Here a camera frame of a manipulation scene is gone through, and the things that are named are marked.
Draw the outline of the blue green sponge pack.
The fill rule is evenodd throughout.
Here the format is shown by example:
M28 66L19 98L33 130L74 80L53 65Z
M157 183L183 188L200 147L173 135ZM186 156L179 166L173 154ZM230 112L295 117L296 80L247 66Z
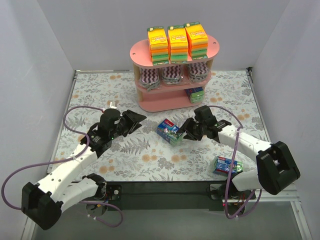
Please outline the blue green sponge pack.
M156 133L172 146L177 145L182 137L182 133L178 133L179 127L173 122L165 118L156 128Z
M205 96L205 92L202 87L185 89L185 93L192 104L202 102Z
M240 161L233 161L233 165L231 165L232 160L229 158L216 156L213 161L213 173L218 175L227 176L230 167L232 166L231 174L237 174L243 171L243 163Z

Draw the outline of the striped pink sponge pack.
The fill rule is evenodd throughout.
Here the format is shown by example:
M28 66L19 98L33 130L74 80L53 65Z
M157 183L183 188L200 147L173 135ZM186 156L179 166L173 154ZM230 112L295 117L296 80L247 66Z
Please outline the striped pink sponge pack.
M209 74L209 68L205 62L187 64L186 69L192 83L202 82Z
M182 81L182 70L179 65L164 67L160 75L167 85L178 85Z
M139 83L148 92L154 89L158 89L160 87L160 77L158 70L156 68L141 68Z

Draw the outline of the orange sponge pack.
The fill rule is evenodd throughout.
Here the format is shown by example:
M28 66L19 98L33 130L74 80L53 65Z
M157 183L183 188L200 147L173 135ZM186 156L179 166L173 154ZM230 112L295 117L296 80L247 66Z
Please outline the orange sponge pack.
M163 26L153 26L147 29L149 52L153 65L169 61L169 44Z
M184 24L188 40L188 53L192 59L205 58L208 51L208 36L203 26L197 22Z
M172 63L188 60L188 38L183 25L172 25L167 28L169 56Z

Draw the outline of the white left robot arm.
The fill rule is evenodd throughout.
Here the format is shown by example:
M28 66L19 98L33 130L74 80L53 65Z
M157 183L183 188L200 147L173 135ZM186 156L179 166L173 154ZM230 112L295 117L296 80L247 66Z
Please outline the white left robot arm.
M141 127L146 116L126 110L106 109L99 122L93 124L71 155L46 177L22 188L21 210L43 230L53 227L62 213L73 205L86 200L98 202L106 199L107 182L89 174L72 184L72 181L91 163L112 146L112 141L126 137Z

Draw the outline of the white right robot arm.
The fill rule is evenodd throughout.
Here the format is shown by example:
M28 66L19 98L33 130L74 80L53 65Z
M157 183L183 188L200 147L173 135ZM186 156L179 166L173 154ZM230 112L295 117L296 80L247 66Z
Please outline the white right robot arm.
M300 170L282 141L271 143L241 132L227 120L217 120L209 106L198 107L177 131L184 138L201 141L207 136L220 144L233 147L256 163L255 170L242 171L231 177L237 192L263 189L277 195L301 176Z

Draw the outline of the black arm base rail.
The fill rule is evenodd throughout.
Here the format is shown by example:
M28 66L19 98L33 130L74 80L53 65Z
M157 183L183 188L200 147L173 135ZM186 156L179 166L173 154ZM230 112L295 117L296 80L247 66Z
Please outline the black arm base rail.
M217 181L122 181L97 185L84 179L69 186L60 196L62 211L87 201L97 205L105 200L121 210L223 210L225 183Z

